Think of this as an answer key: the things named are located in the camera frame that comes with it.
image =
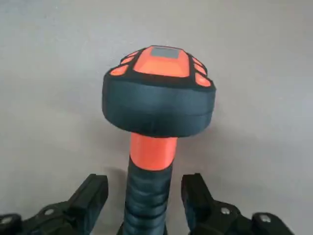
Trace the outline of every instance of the orange display screen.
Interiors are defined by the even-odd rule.
[[[152,46],[142,52],[134,70],[154,75],[188,77],[190,74],[189,58],[181,49]]]

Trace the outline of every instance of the black rubber housing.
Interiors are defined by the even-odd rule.
[[[172,164],[148,171],[130,158],[125,199],[123,235],[163,235],[172,177]]]
[[[160,138],[187,137],[204,130],[211,122],[214,108],[213,81],[202,74],[211,86],[203,87],[195,82],[198,71],[188,53],[189,77],[136,72],[134,65],[144,49],[132,61],[119,65],[128,65],[123,75],[110,74],[119,66],[105,74],[102,111],[106,119],[120,129]]]

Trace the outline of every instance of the handheld device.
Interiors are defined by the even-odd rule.
[[[198,59],[151,46],[124,57],[104,76],[102,110],[131,132],[123,235],[163,235],[177,139],[210,123],[216,88]]]

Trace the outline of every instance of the orange button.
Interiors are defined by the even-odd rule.
[[[210,81],[203,77],[200,73],[196,73],[196,83],[203,87],[211,86]]]
[[[121,62],[121,65],[132,61],[133,58],[134,58],[133,56],[132,56],[132,57],[127,57],[126,59],[124,59],[124,60]]]
[[[123,75],[126,70],[128,68],[128,65],[124,65],[124,66],[121,66],[121,67],[118,67],[118,68],[115,68],[113,69],[110,74],[113,75],[113,76],[120,76],[120,75]]]
[[[203,74],[206,75],[206,72],[205,72],[205,70],[204,70],[203,67],[201,67],[201,66],[198,65],[198,64],[194,64],[194,66],[195,66],[196,70],[198,70],[199,72],[202,72]]]
[[[178,58],[153,56],[153,48],[148,47],[142,52],[134,66],[136,72],[172,77],[189,76],[189,58],[186,52],[177,49]]]
[[[192,57],[192,59],[193,59],[193,61],[196,62],[197,64],[202,65],[202,63],[201,63],[199,60],[197,60],[196,58]]]
[[[135,51],[135,52],[133,52],[132,54],[129,54],[127,57],[130,57],[130,56],[136,55],[137,53],[138,53],[138,51]]]

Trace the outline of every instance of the orange neck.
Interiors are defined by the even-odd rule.
[[[131,134],[131,159],[144,170],[163,170],[174,160],[177,138],[153,138]]]

